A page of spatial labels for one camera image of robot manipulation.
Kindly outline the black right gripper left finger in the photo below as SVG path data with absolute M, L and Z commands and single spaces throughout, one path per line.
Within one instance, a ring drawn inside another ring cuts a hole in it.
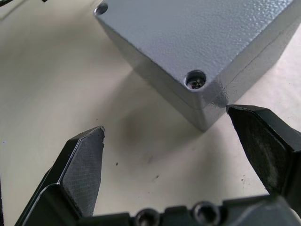
M 74 226 L 94 213 L 101 183 L 105 129 L 69 139 L 16 222 L 17 226 Z

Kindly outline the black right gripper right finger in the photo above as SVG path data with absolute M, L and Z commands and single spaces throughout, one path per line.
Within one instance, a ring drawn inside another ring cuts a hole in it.
M 301 211 L 301 133 L 268 108 L 228 105 L 246 157 L 269 194 Z

